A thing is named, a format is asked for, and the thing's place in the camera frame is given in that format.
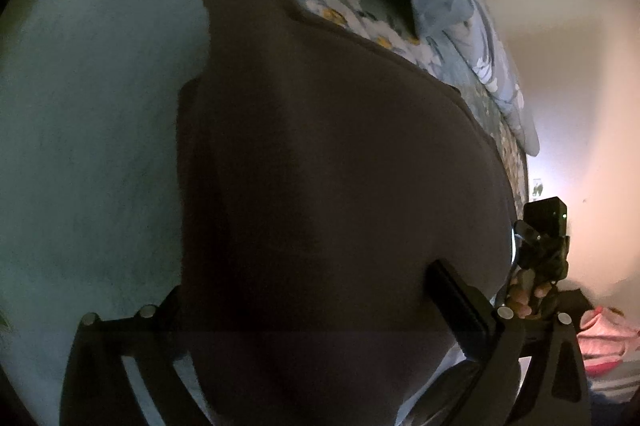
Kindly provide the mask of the person's right hand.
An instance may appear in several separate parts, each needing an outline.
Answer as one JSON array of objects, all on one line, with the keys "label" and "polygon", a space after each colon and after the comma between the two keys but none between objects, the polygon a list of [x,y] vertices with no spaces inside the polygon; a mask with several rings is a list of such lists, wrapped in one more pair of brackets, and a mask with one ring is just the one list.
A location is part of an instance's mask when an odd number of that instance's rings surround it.
[{"label": "person's right hand", "polygon": [[530,274],[528,270],[518,269],[511,279],[508,294],[506,294],[506,306],[520,319],[539,319],[540,311],[534,310],[529,302],[532,298],[544,300],[553,288],[549,282],[533,286],[530,284],[531,279],[535,279],[535,274]]}]

